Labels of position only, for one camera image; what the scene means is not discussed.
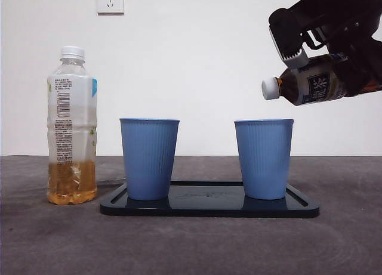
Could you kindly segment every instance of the plastic bottle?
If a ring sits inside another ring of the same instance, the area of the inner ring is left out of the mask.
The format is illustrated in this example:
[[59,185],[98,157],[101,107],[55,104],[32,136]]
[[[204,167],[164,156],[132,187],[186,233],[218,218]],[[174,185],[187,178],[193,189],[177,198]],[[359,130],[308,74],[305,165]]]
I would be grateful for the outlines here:
[[[266,100],[285,97],[298,106],[347,97],[346,85],[334,72],[334,65],[347,61],[339,54],[326,54],[309,59],[307,66],[300,69],[286,69],[279,78],[263,80],[261,89]],[[370,81],[359,93],[374,92],[382,89],[375,80]]]
[[58,205],[93,199],[96,186],[97,80],[84,50],[61,49],[62,65],[48,77],[48,200]]

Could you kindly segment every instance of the bottle label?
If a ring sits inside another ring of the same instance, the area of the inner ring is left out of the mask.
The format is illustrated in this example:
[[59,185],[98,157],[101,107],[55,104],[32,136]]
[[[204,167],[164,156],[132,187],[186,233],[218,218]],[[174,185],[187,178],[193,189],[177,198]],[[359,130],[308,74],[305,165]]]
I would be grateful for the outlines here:
[[295,105],[344,97],[346,90],[335,75],[333,65],[346,60],[346,57],[339,54],[320,55],[312,57],[307,66],[293,70],[299,91]]
[[48,142],[51,163],[94,161],[97,80],[89,76],[48,78]]
[[320,101],[327,98],[330,89],[329,73],[322,73],[308,77],[309,94],[304,95],[303,103]]

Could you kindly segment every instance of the blue cup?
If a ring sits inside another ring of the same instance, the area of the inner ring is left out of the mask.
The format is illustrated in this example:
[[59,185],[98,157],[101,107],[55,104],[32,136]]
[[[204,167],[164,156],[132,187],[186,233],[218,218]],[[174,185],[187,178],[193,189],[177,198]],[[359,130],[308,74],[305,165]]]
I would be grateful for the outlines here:
[[285,197],[293,122],[293,119],[235,121],[246,196]]
[[120,118],[120,121],[128,197],[166,198],[179,120]]

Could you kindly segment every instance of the white bottle cap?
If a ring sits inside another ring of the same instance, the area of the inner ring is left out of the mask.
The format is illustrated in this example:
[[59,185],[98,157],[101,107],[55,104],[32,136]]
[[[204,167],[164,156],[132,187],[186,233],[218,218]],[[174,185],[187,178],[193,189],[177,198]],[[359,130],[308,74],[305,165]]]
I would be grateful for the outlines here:
[[80,47],[65,46],[61,48],[61,58],[75,58],[85,62],[85,51]]
[[279,82],[275,77],[263,80],[261,83],[261,90],[263,90],[265,100],[280,98]]

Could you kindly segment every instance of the electrical outlet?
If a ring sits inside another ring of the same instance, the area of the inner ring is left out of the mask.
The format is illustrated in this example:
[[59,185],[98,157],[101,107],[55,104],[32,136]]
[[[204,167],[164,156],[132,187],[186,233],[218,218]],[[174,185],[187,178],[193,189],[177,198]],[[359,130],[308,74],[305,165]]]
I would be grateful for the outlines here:
[[123,14],[125,0],[98,0],[99,14]]

